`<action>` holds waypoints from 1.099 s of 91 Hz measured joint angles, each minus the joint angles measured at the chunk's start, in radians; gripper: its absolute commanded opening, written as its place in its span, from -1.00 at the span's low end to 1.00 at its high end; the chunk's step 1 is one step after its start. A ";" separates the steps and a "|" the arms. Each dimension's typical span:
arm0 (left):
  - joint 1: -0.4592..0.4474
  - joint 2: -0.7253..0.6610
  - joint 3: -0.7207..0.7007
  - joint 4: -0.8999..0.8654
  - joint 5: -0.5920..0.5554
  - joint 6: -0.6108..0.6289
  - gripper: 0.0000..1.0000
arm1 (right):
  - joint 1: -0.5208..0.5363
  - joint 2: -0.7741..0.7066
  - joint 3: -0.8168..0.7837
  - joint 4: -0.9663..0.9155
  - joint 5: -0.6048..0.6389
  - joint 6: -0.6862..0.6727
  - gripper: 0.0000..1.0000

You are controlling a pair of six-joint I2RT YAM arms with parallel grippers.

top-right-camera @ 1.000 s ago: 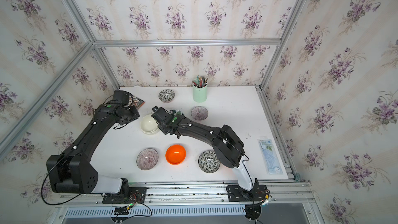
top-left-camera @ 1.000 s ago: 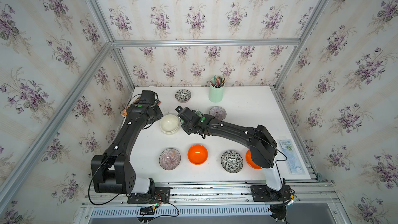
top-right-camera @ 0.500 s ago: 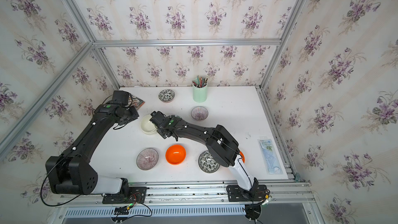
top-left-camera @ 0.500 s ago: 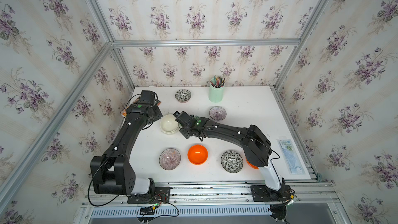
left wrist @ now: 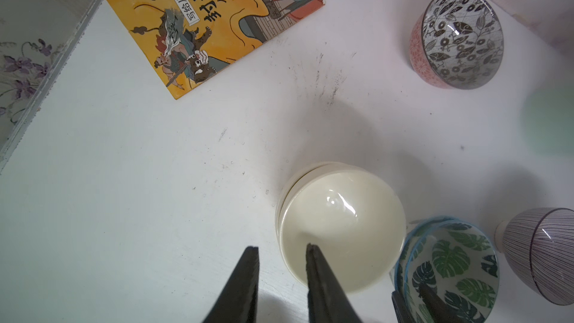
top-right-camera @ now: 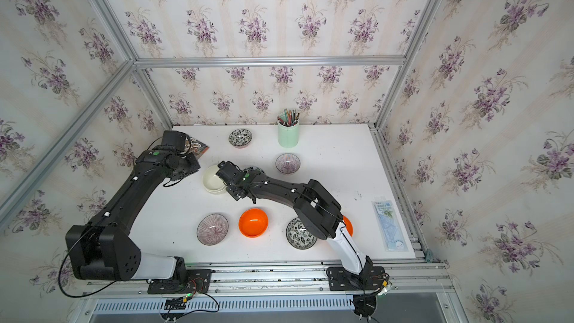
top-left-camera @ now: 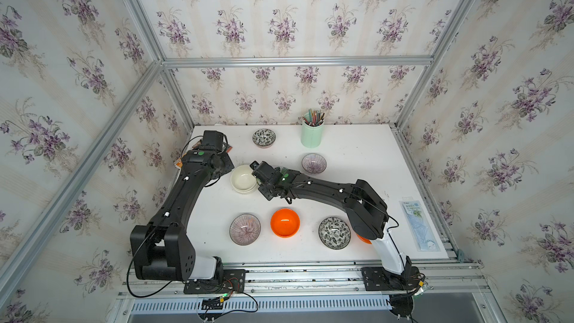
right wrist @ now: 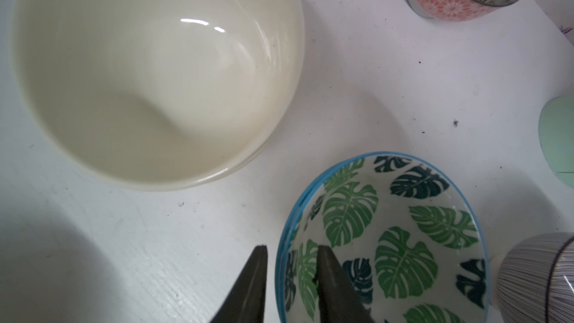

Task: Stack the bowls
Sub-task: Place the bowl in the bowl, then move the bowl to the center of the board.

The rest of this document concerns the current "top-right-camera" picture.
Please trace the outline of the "pink floral black-leaf bowl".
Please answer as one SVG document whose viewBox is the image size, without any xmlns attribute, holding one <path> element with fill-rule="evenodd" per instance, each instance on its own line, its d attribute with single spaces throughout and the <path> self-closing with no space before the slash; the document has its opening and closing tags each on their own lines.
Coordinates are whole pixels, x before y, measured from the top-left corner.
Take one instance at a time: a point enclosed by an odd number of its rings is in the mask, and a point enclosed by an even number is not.
<svg viewBox="0 0 574 323">
<path fill-rule="evenodd" d="M 253 134 L 249 129 L 235 129 L 228 136 L 228 142 L 235 148 L 248 146 L 253 140 Z"/>
</svg>

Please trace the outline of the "black white floral bowl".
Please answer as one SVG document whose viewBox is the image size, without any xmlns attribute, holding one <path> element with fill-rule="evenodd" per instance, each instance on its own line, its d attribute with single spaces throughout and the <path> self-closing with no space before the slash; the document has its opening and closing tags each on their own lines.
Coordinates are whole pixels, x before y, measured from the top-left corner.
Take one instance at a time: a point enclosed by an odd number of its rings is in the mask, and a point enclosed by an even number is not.
<svg viewBox="0 0 574 323">
<path fill-rule="evenodd" d="M 287 224 L 286 239 L 293 248 L 302 251 L 312 248 L 318 241 L 299 218 L 294 218 Z"/>
</svg>

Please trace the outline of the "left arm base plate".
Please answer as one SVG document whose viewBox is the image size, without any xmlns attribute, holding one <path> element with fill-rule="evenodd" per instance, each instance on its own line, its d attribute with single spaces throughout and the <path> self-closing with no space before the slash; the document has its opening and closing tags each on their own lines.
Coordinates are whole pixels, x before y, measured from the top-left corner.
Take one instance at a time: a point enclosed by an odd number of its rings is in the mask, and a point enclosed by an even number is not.
<svg viewBox="0 0 574 323">
<path fill-rule="evenodd" d="M 152 280 L 146 292 L 148 295 L 207 293 L 211 278 L 211 269 L 192 269 L 182 279 Z"/>
</svg>

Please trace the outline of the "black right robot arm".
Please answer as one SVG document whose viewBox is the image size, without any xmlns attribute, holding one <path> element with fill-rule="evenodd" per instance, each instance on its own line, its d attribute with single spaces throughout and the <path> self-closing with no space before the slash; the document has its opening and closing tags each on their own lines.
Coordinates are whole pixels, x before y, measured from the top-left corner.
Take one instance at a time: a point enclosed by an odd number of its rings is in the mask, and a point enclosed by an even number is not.
<svg viewBox="0 0 574 323">
<path fill-rule="evenodd" d="M 274 179 L 258 170 L 240 169 L 231 161 L 218 164 L 216 175 L 224 182 L 234 200 L 248 197 L 271 200 L 293 209 L 305 229 L 317 239 L 325 240 L 351 275 L 364 278 L 373 263 L 354 242 L 348 231 L 339 202 L 317 180 L 292 183 Z"/>
</svg>

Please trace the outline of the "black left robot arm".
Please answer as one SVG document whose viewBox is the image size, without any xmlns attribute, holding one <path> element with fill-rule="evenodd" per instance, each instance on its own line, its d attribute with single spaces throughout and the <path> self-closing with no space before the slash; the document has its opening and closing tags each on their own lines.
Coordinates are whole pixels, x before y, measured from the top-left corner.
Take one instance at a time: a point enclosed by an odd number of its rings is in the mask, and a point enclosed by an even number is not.
<svg viewBox="0 0 574 323">
<path fill-rule="evenodd" d="M 149 197 L 167 178 L 176 182 L 198 172 L 193 154 L 148 150 L 108 204 L 85 225 L 65 236 L 75 278 L 85 281 L 175 281 L 188 279 L 181 257 L 144 254 L 130 239 L 131 228 Z"/>
</svg>

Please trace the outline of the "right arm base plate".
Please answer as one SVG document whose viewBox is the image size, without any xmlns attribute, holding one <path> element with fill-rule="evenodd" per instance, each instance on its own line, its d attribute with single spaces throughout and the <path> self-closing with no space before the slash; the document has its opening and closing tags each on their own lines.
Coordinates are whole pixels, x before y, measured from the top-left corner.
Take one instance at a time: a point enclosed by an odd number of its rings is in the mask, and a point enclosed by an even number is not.
<svg viewBox="0 0 574 323">
<path fill-rule="evenodd" d="M 329 290 L 340 291 L 377 291 L 389 284 L 390 276 L 385 269 L 374 266 L 363 275 L 352 274 L 343 267 L 329 267 L 326 270 Z"/>
</svg>

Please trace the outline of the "purple striped bowl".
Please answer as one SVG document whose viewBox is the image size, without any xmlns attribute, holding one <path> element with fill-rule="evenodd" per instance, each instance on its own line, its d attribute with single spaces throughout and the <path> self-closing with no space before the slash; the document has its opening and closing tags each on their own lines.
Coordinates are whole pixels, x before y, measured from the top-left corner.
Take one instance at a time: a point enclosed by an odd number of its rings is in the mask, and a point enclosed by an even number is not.
<svg viewBox="0 0 574 323">
<path fill-rule="evenodd" d="M 202 245 L 217 245 L 226 238 L 228 231 L 227 218 L 221 214 L 211 214 L 198 224 L 197 239 Z"/>
<path fill-rule="evenodd" d="M 300 169 L 300 159 L 293 153 L 284 153 L 275 161 L 276 169 L 283 174 L 292 174 Z"/>
</svg>

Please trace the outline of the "cream white bowl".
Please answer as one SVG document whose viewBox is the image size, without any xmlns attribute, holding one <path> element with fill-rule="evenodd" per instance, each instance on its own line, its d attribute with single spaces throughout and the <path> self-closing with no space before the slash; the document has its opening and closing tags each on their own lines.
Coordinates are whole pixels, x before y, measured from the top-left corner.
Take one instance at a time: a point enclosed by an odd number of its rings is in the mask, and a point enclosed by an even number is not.
<svg viewBox="0 0 574 323">
<path fill-rule="evenodd" d="M 216 165 L 208 167 L 202 178 L 202 184 L 206 191 L 210 194 L 221 194 L 226 191 L 224 181 L 217 176 L 219 167 Z"/>
</svg>

